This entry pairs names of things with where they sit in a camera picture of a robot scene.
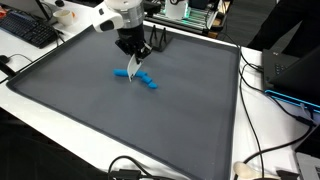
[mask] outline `keyboard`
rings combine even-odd
[[[57,39],[53,27],[16,12],[9,12],[1,19],[0,29],[38,48],[44,48]]]
[[[281,74],[286,69],[287,69],[287,66],[285,66],[285,65],[281,65],[281,64],[277,64],[277,63],[275,64],[276,75]]]

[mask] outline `laptop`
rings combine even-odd
[[[320,180],[320,127],[318,126],[295,150],[302,180]]]
[[[320,113],[320,46],[302,58],[263,50],[266,94]]]

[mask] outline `cable plug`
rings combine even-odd
[[[139,180],[141,178],[141,171],[120,169],[119,171],[111,171],[109,177],[117,180]]]

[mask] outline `blue plastic piece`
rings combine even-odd
[[[143,78],[144,76],[147,76],[147,75],[148,75],[148,73],[146,73],[144,71],[137,71],[135,76]]]
[[[128,77],[128,72],[126,69],[114,69],[113,74],[116,76]],[[142,78],[143,76],[146,76],[146,75],[148,74],[144,71],[137,71],[135,76]]]
[[[143,77],[141,78],[141,81],[144,82],[144,83],[146,83],[146,84],[149,84],[149,83],[152,82],[152,79],[151,79],[149,76],[143,76]]]
[[[158,88],[158,85],[157,85],[156,83],[154,83],[154,82],[150,82],[150,83],[148,84],[148,87],[151,88],[151,89],[157,89],[157,88]]]
[[[113,74],[121,77],[128,77],[128,72],[125,69],[114,69]]]

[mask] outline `black device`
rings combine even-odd
[[[0,55],[0,62],[7,64],[9,62],[9,58],[7,56],[4,55]]]
[[[43,20],[50,20],[50,16],[41,5],[40,0],[0,0],[0,4],[26,12]]]
[[[263,50],[262,61],[266,94],[320,113],[320,46],[301,59]]]
[[[0,21],[0,28],[39,48],[47,46],[58,37],[53,27],[14,11],[8,12]]]

